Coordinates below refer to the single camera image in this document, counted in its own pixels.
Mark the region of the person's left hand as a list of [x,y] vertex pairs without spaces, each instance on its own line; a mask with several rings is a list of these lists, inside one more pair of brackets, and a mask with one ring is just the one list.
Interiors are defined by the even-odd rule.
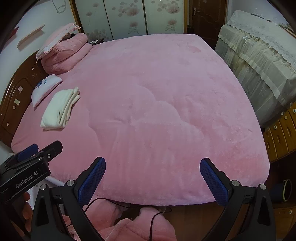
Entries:
[[26,220],[25,227],[28,232],[31,231],[31,223],[32,223],[32,216],[33,216],[33,210],[31,206],[28,204],[30,197],[31,196],[28,192],[25,192],[23,194],[23,199],[25,201],[25,204],[22,209],[22,215],[23,215],[23,218]]

